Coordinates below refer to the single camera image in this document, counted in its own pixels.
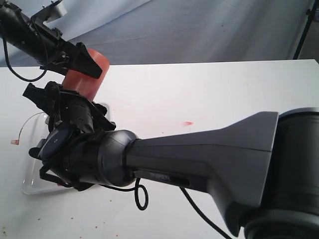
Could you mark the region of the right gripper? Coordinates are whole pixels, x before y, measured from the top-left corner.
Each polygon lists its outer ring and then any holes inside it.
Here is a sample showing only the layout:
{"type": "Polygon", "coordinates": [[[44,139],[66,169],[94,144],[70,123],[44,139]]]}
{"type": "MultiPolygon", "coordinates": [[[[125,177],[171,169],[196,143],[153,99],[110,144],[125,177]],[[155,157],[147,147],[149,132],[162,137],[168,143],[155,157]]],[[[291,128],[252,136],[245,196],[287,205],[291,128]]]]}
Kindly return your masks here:
{"type": "Polygon", "coordinates": [[[53,131],[60,123],[75,125],[81,133],[110,131],[116,124],[110,120],[109,106],[91,102],[77,92],[60,91],[61,85],[50,81],[42,88],[29,83],[23,96],[49,115],[48,129],[53,131]]]}

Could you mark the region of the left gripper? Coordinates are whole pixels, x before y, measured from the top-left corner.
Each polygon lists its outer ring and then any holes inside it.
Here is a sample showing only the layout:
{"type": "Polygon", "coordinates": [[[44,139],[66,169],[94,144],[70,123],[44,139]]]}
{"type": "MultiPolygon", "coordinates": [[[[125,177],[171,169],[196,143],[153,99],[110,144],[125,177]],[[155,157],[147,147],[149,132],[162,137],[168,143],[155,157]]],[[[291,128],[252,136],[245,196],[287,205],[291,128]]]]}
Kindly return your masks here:
{"type": "Polygon", "coordinates": [[[102,69],[90,56],[82,42],[73,44],[62,38],[63,33],[58,28],[50,28],[39,17],[32,16],[30,27],[37,34],[36,39],[43,46],[44,59],[39,60],[48,70],[67,72],[74,70],[86,76],[98,79],[102,69]]]}

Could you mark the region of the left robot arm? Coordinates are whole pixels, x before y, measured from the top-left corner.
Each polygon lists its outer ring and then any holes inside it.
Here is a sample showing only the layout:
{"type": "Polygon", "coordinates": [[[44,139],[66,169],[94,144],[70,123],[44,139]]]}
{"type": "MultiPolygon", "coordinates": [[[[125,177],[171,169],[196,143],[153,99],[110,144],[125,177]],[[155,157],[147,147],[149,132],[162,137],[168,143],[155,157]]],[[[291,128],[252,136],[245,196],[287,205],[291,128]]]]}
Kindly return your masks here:
{"type": "Polygon", "coordinates": [[[12,68],[7,50],[7,44],[11,44],[33,58],[44,72],[66,75],[73,70],[94,79],[99,78],[102,69],[90,56],[86,46],[82,42],[73,44],[64,40],[59,29],[47,26],[47,23],[66,13],[60,0],[53,0],[31,17],[25,15],[17,5],[2,0],[0,37],[7,67],[12,68]]]}

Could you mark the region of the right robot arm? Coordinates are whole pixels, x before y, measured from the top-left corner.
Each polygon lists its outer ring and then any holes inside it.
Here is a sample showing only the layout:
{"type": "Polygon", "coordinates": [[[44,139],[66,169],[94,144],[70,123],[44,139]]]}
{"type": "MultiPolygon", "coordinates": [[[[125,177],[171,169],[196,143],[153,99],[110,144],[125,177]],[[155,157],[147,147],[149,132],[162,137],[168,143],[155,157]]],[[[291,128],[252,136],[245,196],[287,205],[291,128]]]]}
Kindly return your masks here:
{"type": "Polygon", "coordinates": [[[141,179],[209,194],[229,232],[247,239],[319,236],[319,110],[259,112],[228,127],[139,139],[107,109],[56,82],[24,97],[49,117],[29,155],[41,179],[84,191],[143,188],[141,179]]]}

